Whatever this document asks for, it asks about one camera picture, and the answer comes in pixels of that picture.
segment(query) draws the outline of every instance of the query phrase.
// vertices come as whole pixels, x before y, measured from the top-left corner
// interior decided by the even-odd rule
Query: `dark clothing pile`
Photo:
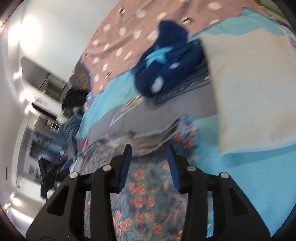
[[[159,37],[133,68],[137,90],[153,97],[177,87],[203,60],[199,41],[173,21],[159,23]]]
[[[63,99],[62,109],[65,109],[65,108],[73,109],[73,107],[83,106],[86,101],[87,95],[88,95],[87,90],[77,90],[77,89],[71,88],[67,92],[65,98]]]
[[[47,199],[48,190],[54,187],[55,181],[62,182],[69,175],[69,168],[62,169],[60,164],[54,164],[44,158],[41,158],[38,163],[42,178],[40,195]]]

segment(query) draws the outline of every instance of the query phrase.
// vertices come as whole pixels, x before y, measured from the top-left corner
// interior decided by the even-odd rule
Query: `bed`
[[[130,70],[157,38],[158,22],[166,18],[184,26],[193,40],[202,33],[239,36],[258,29],[280,36],[283,28],[293,38],[288,21],[279,9],[271,6],[273,2],[259,3],[266,7],[252,0],[176,0],[170,4],[166,0],[135,4],[120,1],[89,41],[70,78],[73,86],[83,82],[91,88],[77,134],[81,153],[75,170],[87,174],[106,164],[111,153],[116,153],[104,154],[102,143],[106,140],[121,138],[127,133],[133,138],[156,135],[170,129],[174,119],[188,118],[184,126],[190,126],[189,131],[171,133],[173,139],[179,138],[190,150],[180,150],[180,153],[205,173],[228,172],[252,202],[270,234],[275,234],[295,205],[296,145],[220,155],[219,115],[206,62],[180,85],[154,98],[139,94]],[[150,16],[150,10],[156,8]],[[146,148],[149,147],[141,149],[144,156],[148,153]],[[159,192],[168,192],[168,195],[162,196]],[[171,203],[166,206],[158,200],[161,205],[154,206],[156,195]],[[121,194],[112,195],[111,201],[118,240],[181,240],[187,196],[178,195],[174,190],[165,158],[152,165],[147,161],[132,162],[125,189]],[[208,236],[211,236],[210,193],[208,203]],[[86,214],[89,208],[90,195],[86,199]],[[85,216],[85,235],[90,235],[88,215]]]

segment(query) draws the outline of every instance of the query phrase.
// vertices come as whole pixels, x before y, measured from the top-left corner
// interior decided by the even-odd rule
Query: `blue plush toy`
[[[199,41],[173,21],[159,23],[159,37],[133,68],[138,91],[153,97],[179,85],[202,61]]]

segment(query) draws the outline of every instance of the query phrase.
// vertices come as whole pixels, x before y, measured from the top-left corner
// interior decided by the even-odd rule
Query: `metal rivet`
[[[76,178],[76,177],[78,177],[78,172],[71,172],[71,173],[69,174],[69,177],[70,177],[70,178]]]
[[[187,170],[190,172],[195,172],[196,171],[196,167],[195,166],[188,166]]]
[[[106,74],[106,78],[108,78],[112,73],[113,73],[113,70],[109,71],[109,72]]]
[[[193,19],[190,16],[185,16],[185,17],[183,17],[183,18],[180,19],[180,22],[182,24],[192,23],[193,22]]]
[[[227,172],[222,172],[220,175],[222,178],[229,178],[229,174]]]
[[[112,169],[112,166],[110,166],[110,165],[105,165],[105,166],[103,166],[103,170],[104,171],[110,171]]]
[[[120,8],[118,10],[118,15],[122,16],[122,15],[124,15],[125,12],[126,12],[126,10],[124,8]]]

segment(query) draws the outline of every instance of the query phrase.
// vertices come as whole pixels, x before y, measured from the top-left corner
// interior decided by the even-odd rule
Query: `pink polka dot blanket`
[[[102,21],[77,65],[89,76],[92,95],[97,96],[152,46],[160,21],[173,20],[193,35],[238,15],[244,7],[264,14],[253,0],[121,0]]]

